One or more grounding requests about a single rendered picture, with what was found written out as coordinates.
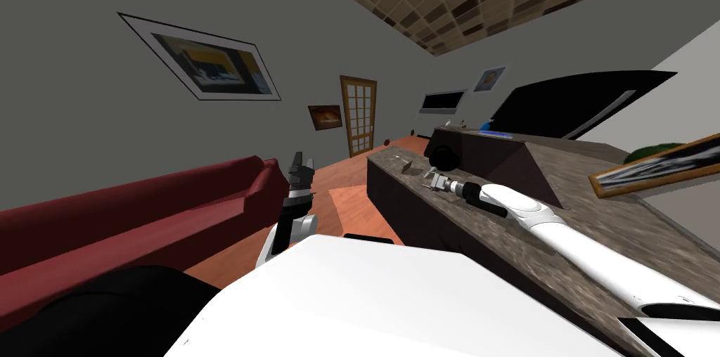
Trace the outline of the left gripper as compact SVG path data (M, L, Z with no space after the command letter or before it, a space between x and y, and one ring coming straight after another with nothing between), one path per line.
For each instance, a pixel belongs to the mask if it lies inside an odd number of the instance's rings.
M303 197L311 194L311 185L314 179L316 169L314 168L314 160L308 159L305 164L302 163L302 151L297 151L290 165L290 173L288 177L289 197Z

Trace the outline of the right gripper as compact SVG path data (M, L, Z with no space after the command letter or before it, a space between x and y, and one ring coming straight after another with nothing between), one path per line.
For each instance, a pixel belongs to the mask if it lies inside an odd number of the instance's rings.
M427 179L432 179L429 185L423 184L424 187L432 191L452 191L452 180L443 175L443 172L438 168L429 168L427 171Z

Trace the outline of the wooden door with glass panes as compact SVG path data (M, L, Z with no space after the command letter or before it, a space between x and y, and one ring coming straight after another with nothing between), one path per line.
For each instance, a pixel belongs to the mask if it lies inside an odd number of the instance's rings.
M342 107L350 157L374 147L377 81L340 75Z

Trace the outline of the dark brown wedge box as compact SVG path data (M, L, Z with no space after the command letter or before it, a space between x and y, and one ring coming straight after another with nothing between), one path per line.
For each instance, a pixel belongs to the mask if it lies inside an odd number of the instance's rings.
M430 158L438 151L445 152L450 164L458 170L563 208L523 142L484 136L477 131L436 128L424 156Z

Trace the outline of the blue flat object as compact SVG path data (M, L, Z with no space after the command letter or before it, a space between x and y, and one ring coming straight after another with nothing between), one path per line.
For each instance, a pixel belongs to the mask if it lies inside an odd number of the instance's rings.
M492 124L492 122L493 122L492 119L490 119L489 121L485 122L485 123L480 127L480 129L479 129L479 134L481 134L481 135L487 135L487 136L494 136L494 137L499 137L499 138L507 138L507 139L512 139L512 138L513 138L513 136L512 136L511 134L509 134L509 133L501 132L501 131L493 131L493 130L491 129L491 124Z

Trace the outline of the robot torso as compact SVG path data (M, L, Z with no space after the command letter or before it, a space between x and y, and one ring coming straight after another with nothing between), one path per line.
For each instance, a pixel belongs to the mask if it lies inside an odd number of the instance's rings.
M219 292L165 357L622 357L465 255L313 235Z

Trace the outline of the large black television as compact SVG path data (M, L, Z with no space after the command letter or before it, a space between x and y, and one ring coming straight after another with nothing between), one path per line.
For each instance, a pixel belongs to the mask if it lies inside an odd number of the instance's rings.
M547 79L518 87L488 128L508 134L576 139L676 75L619 70Z

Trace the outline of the brown stone sideboard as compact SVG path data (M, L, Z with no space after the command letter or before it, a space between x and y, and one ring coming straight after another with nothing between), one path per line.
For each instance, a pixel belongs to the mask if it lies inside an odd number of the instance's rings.
M720 259L672 228L633 199L602 200L588 177L610 167L620 151L594 143L523 142L563 208L549 206L571 228L653 268L720 303ZM401 174L403 162L412 160ZM367 194L390 228L407 245L459 252L498 273L531 297L600 335L630 357L646 354L620 332L617 318L630 306L611 295L566 258L523 230L516 222L475 209L448 193L432 193L424 173L430 164L421 154L391 145L367 158ZM449 176L492 183L455 169Z

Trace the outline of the red sofa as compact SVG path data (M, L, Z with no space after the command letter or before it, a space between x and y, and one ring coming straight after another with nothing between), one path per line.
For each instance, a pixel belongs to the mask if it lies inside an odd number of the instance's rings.
M185 271L276 223L287 195L252 156L2 211L0 332L108 271Z

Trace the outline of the green plant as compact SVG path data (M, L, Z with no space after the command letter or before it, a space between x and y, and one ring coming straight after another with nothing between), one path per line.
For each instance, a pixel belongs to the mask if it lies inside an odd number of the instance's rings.
M650 157L650 156L656 155L658 153L680 147L682 145L683 145L683 143L663 143L663 144L659 144L659 145L652 145L652 146L639 148L639 149L629 153L625 157L623 164L635 162L637 160L640 160L640 159L643 159L646 157Z

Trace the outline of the wooden-framed black-and-white picture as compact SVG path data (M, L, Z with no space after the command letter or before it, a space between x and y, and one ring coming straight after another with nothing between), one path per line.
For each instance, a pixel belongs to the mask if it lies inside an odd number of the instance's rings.
M598 197L624 195L720 173L720 134L591 175Z

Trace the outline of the small orange wall picture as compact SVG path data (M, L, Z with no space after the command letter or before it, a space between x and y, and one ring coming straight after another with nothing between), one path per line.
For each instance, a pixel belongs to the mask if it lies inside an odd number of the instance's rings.
M342 127L342 112L339 105L309 105L308 110L315 130Z

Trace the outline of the white-framed black wall screen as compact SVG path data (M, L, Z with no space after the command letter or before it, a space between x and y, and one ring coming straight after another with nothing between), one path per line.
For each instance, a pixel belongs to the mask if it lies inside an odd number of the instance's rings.
M453 115L466 93L466 90L427 93L418 112L420 114Z

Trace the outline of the small portrait wall picture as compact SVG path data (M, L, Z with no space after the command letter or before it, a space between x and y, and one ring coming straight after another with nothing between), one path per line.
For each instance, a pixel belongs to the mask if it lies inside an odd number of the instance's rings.
M500 79L504 71L506 70L506 66L503 67L496 67L492 69L485 70L480 79L478 80L477 84L475 85L475 88L473 89L474 92L481 92L481 91L491 91L494 86L496 86L497 81Z

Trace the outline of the large white-framed wall picture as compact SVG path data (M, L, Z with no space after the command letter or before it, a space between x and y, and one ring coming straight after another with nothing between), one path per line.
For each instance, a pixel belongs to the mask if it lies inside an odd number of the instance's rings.
M281 100L256 44L118 15L198 100Z

